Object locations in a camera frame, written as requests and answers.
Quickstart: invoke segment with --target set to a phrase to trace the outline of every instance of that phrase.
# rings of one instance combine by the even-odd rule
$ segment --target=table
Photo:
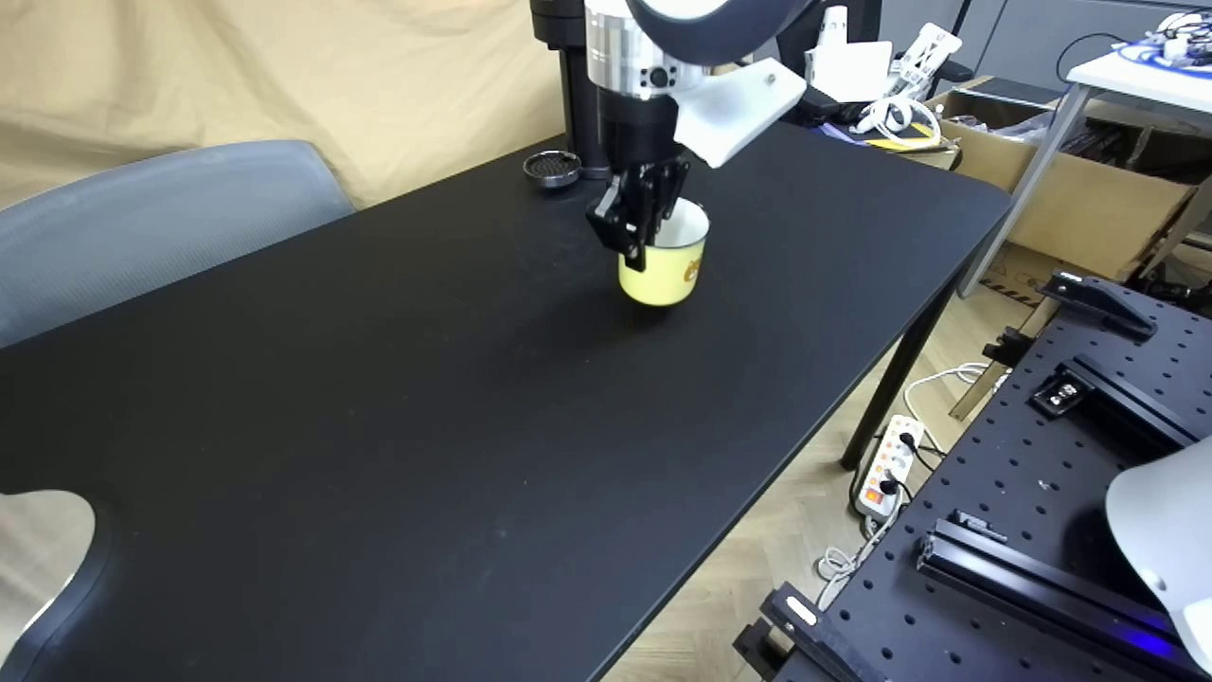
[[[1070,357],[1132,383],[1195,437],[1212,431],[1212,323],[1117,289],[1153,319],[1152,341],[1128,341],[1094,313],[1060,308],[1026,359],[987,399],[974,427],[823,609],[823,640],[891,677],[1142,677],[1138,665],[1070,645],[948,578],[921,573],[926,530],[951,511],[982,516],[1003,540],[1087,582],[1152,604],[1103,528],[1103,495],[1138,463],[1124,431],[1080,418],[1049,422],[1030,395]],[[814,677],[791,655],[772,677]]]
[[[587,677],[1006,197],[772,127],[641,312],[521,156],[0,353],[0,489],[97,511],[13,677]]]
[[[1022,179],[1015,180],[1015,204],[1006,221],[996,226],[996,233],[982,246],[969,274],[960,276],[960,293],[974,293],[984,276],[987,263],[996,256],[999,244],[1015,231],[1017,216],[1026,213],[1036,180],[1054,168],[1060,145],[1068,139],[1070,124],[1084,116],[1089,96],[1117,98],[1128,106],[1148,106],[1165,116],[1212,116],[1212,81],[1191,81],[1177,71],[1161,71],[1152,64],[1132,64],[1117,53],[1106,53],[1097,60],[1075,64],[1068,71],[1068,96],[1055,106],[1055,116],[1046,131],[1046,139],[1035,148]]]

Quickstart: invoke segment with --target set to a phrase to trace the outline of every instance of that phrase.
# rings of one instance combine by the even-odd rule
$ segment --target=gray chair
[[[0,350],[349,216],[304,139],[127,162],[0,213]]]

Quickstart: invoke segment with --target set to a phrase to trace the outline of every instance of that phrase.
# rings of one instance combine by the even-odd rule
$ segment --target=cup
[[[707,226],[713,221],[699,204],[678,201],[674,213],[654,226],[652,246],[645,251],[645,274],[627,270],[623,256],[618,256],[622,293],[645,308],[683,303],[698,285]]]

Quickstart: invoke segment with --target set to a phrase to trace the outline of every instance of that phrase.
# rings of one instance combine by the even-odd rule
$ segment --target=cable
[[[1121,34],[1111,34],[1111,31],[1089,31],[1089,34],[1070,36],[1070,42],[1055,53],[1055,60],[1054,60],[1054,74],[1055,74],[1060,82],[1063,82],[1063,60],[1068,60],[1068,53],[1070,53],[1075,44],[1084,44],[1084,42],[1094,42],[1094,36],[1124,42]]]
[[[926,470],[926,473],[935,473],[935,467],[921,456],[921,447],[912,442],[912,437],[909,431],[900,431],[900,447]]]
[[[993,28],[987,28],[987,36],[984,36],[984,44],[982,44],[982,53],[978,53],[974,71],[984,71],[984,53],[987,53],[987,44],[993,44],[993,34],[996,34],[999,20],[1006,15],[1006,5],[1010,5],[1010,0],[999,0],[999,5],[996,5]]]
[[[858,535],[864,544],[854,552],[845,552],[835,544],[825,544],[825,552],[814,562],[814,573],[823,582],[823,591],[814,596],[814,606],[825,606],[829,591],[839,591],[845,578],[864,563],[864,556],[874,548],[874,540],[898,524],[900,506],[912,500],[912,489],[906,480],[895,480],[900,489],[898,506],[874,528],[869,516],[864,516]]]
[[[864,106],[858,120],[848,124],[852,138],[878,131],[891,151],[935,148],[941,145],[941,124],[935,108],[909,96],[887,96]]]
[[[906,401],[909,418],[924,424],[924,418],[921,418],[915,407],[912,407],[912,390],[921,390],[921,388],[926,388],[926,383],[938,383],[938,379],[948,379],[948,376],[954,376],[954,379],[960,379],[960,383],[978,383],[978,379],[984,376],[984,366],[987,366],[987,359],[964,359],[964,364],[954,364],[954,366],[941,366],[941,372],[935,372],[935,376],[921,376],[921,379],[906,383],[906,388],[900,388],[900,401]],[[924,427],[924,442],[921,442],[921,447],[938,449],[938,439],[930,437],[930,427]]]

